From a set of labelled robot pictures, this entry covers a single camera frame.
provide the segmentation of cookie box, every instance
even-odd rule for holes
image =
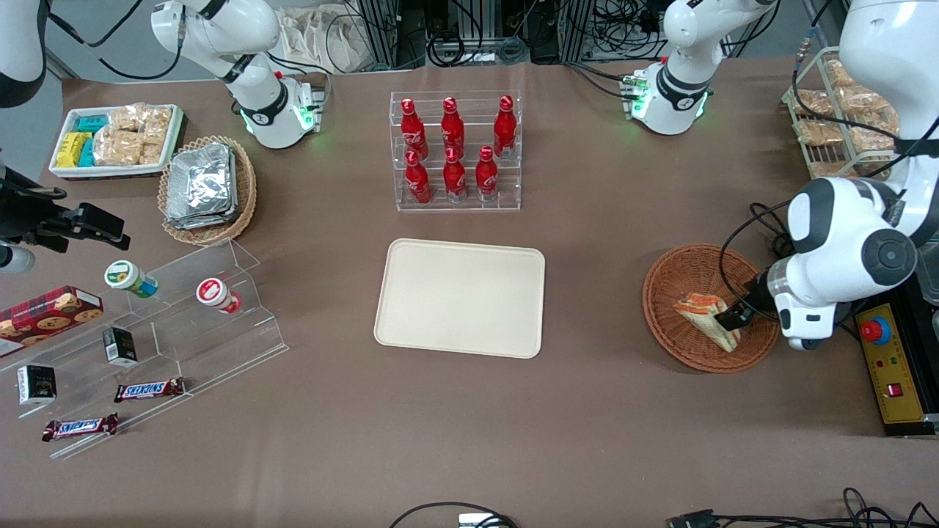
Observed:
[[[0,311],[0,357],[101,317],[101,297],[74,286],[58,287]]]

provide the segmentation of wicker basket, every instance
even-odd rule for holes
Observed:
[[[179,151],[202,148],[214,142],[224,143],[235,151],[239,216],[231,224],[209,225],[196,229],[176,229],[163,221],[163,230],[178,241],[207,246],[222,239],[234,239],[244,231],[254,215],[254,205],[257,203],[257,181],[254,178],[254,167],[251,166],[248,154],[245,153],[244,148],[238,142],[228,137],[211,135],[209,137],[200,137],[182,146]],[[163,168],[163,174],[160,176],[160,192],[157,194],[157,207],[160,208],[160,212],[163,213],[164,217],[166,215],[166,185],[169,179],[169,170],[169,165]]]
[[[717,272],[719,254],[719,247],[699,243],[665,253],[653,264],[642,285],[642,311],[655,339],[671,355],[698,370],[726,374],[746,370],[769,355],[779,335],[779,325],[754,317],[740,330],[740,345],[727,353],[675,312],[672,305],[688,293],[718,295],[728,304],[733,303],[733,294]],[[734,289],[743,292],[744,284],[759,270],[740,254],[727,251],[724,272]]]

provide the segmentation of coca-cola bottle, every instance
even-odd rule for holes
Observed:
[[[401,100],[401,110],[404,112],[401,118],[401,134],[405,136],[405,145],[408,146],[408,150],[417,152],[421,161],[424,161],[430,149],[427,147],[427,136],[423,132],[423,121],[414,110],[414,101]]]
[[[516,113],[512,111],[513,101],[511,96],[503,95],[499,99],[499,115],[496,116],[495,141],[493,150],[496,157],[500,159],[512,158],[516,154]]]
[[[443,133],[443,147],[456,150],[458,159],[463,159],[463,143],[466,135],[463,133],[463,118],[456,112],[456,99],[448,97],[443,100],[443,119],[440,121]]]
[[[479,162],[476,164],[476,192],[479,199],[484,202],[492,202],[499,196],[496,190],[496,176],[499,175],[499,168],[496,162],[492,161],[492,147],[485,146],[479,148]]]
[[[447,148],[444,152],[447,163],[443,165],[443,183],[447,186],[447,199],[452,203],[461,204],[467,199],[466,169],[463,168],[455,148]]]
[[[431,190],[430,182],[427,179],[427,169],[421,165],[418,153],[409,150],[405,154],[405,161],[408,162],[408,168],[405,169],[405,179],[408,181],[408,189],[411,191],[411,195],[420,205],[430,203],[430,200],[434,197],[434,192]]]

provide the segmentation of beige tray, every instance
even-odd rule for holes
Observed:
[[[389,347],[528,359],[541,349],[545,256],[530,248],[398,239],[375,339]]]

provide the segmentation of brown tablecloth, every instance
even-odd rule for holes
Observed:
[[[406,509],[470,501],[526,526],[660,526],[718,512],[833,516],[854,486],[894,511],[939,496],[936,443],[885,439],[859,347],[781,342],[761,365],[698,374],[651,337],[642,278],[669,248],[721,243],[747,203],[808,179],[777,108],[791,59],[732,60],[694,128],[656,136],[561,67],[335,79],[323,132],[258,145],[222,83],[65,82],[65,107],[180,105],[186,138],[248,150],[258,206],[239,241],[291,350],[66,461],[0,389],[0,525],[383,527]],[[630,71],[635,65],[610,65]],[[388,146],[392,90],[524,89],[521,212],[400,214]],[[160,228],[155,179],[55,183],[127,220],[127,258],[155,268],[194,248]],[[380,346],[388,245],[401,237],[529,246],[546,257],[544,346],[511,360]],[[766,233],[737,249],[766,265]],[[5,304],[71,284],[102,289],[119,256],[74,242],[4,276]],[[455,526],[455,512],[408,526]]]

